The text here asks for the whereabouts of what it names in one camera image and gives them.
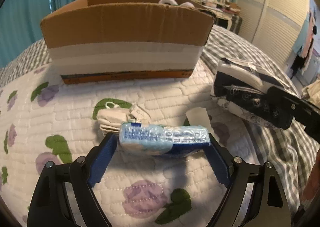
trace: cardboard box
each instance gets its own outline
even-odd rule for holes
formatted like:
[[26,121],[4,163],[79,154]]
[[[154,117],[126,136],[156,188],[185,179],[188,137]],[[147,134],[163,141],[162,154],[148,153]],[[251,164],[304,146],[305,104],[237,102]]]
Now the cardboard box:
[[194,2],[159,1],[76,0],[46,16],[41,30],[63,81],[189,77],[214,17]]

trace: quilted bedspread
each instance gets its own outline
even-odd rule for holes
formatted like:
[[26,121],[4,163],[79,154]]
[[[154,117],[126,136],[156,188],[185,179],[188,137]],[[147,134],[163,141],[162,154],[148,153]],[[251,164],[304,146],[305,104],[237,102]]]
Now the quilted bedspread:
[[[110,101],[120,106],[136,103],[150,114],[152,123],[172,126],[182,125],[190,108],[206,108],[220,143],[233,156],[247,163],[269,160],[275,165],[294,213],[319,146],[295,121],[286,131],[265,129],[212,101],[213,75],[221,57],[256,61],[291,83],[260,50],[217,26],[188,79],[65,85],[50,63],[43,40],[26,49],[0,71],[0,195],[20,224],[26,226],[28,206],[44,164],[72,162],[103,139],[96,114]],[[248,186],[238,225],[251,188]],[[77,224],[85,226],[71,186],[67,189]],[[118,147],[93,191],[113,226],[201,227],[213,216],[226,189],[218,183],[203,152],[163,159],[130,155]],[[168,216],[169,209],[173,217]]]

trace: metal bolt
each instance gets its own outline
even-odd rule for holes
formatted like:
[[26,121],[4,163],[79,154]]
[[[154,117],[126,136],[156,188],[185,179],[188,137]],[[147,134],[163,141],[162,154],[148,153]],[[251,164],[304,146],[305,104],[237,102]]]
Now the metal bolt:
[[268,161],[266,164],[268,168],[273,168],[273,164],[271,162]]
[[84,156],[81,156],[79,158],[77,158],[77,162],[78,163],[83,163],[85,161],[85,157]]
[[242,158],[240,157],[235,157],[233,160],[235,161],[235,163],[238,163],[238,164],[241,164],[243,161]]
[[52,161],[48,161],[46,164],[45,164],[45,167],[52,167],[53,166],[53,162]]

